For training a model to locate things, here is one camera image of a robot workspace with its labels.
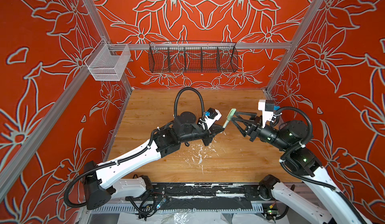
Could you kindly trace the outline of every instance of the wooden table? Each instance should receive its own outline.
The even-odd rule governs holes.
[[[118,134],[108,159],[116,158],[144,143],[157,126],[173,120],[175,96],[179,90],[134,90],[124,113]],[[259,99],[265,99],[262,90],[199,90],[210,107],[220,111],[223,125],[231,108],[238,111],[258,112]],[[185,91],[178,104],[183,111],[201,116],[198,96]],[[283,182],[299,182],[287,174],[278,160],[282,155],[277,148],[260,140],[250,142],[230,122],[211,145],[201,140],[181,145],[180,150],[151,162],[128,174],[147,175],[152,182],[259,182],[272,174]]]

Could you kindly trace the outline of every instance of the robotic arm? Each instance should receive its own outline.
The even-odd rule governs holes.
[[[191,112],[177,115],[178,100],[182,92],[191,90],[197,93],[202,107],[202,117],[196,122],[196,116]],[[204,111],[205,107],[200,93],[191,87],[179,91],[174,103],[174,120],[151,132],[151,137],[145,143],[113,160],[95,164],[93,161],[85,164],[84,173],[76,177],[64,192],[64,202],[69,207],[87,206],[88,210],[96,209],[111,198],[138,197],[152,185],[148,177],[132,179],[129,183],[116,190],[113,184],[135,169],[161,159],[180,149],[182,142],[189,146],[189,141],[202,140],[208,146],[215,135],[224,128],[214,122],[219,120],[221,113],[213,108]],[[71,188],[83,179],[85,202],[75,204],[69,200]]]
[[[280,159],[282,168],[309,186],[327,210],[323,210],[302,198],[272,175],[266,176],[259,183],[260,197],[265,200],[275,198],[285,203],[312,224],[371,224],[372,222],[353,206],[332,181],[320,160],[306,148],[305,145],[311,140],[313,134],[313,126],[309,117],[295,107],[279,108],[274,106],[272,100],[260,100],[258,110],[262,111],[262,116],[257,116],[256,113],[235,111],[231,121],[244,137],[250,136],[250,141],[253,142],[259,138],[262,142],[267,142],[280,151],[285,151]],[[298,112],[304,117],[307,124],[293,120],[286,122],[283,128],[276,130],[273,127],[277,125],[283,110]],[[249,116],[249,119],[243,119],[241,115]],[[270,121],[270,126],[266,125],[266,121]],[[276,217],[267,214],[266,217],[276,220],[280,219],[281,216]]]

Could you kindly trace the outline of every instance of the floral wallpaper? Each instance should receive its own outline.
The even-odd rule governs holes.
[[[0,0],[0,171],[84,65],[100,37],[82,0]],[[0,223],[73,222],[66,185],[102,160],[128,93],[122,82],[84,82],[0,203]],[[74,188],[72,199],[83,199]]]
[[[94,0],[113,43],[151,41],[290,42],[312,0]],[[146,51],[132,51],[126,75],[135,88],[262,88],[285,51],[239,50],[235,73],[149,72]]]
[[[384,12],[385,0],[324,0],[272,93],[280,106],[310,116],[308,147],[355,206],[379,223],[385,223]]]

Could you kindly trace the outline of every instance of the cable tie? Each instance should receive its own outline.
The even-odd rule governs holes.
[[[302,148],[306,147],[306,145],[302,144],[301,141],[299,141],[298,144],[300,144]]]

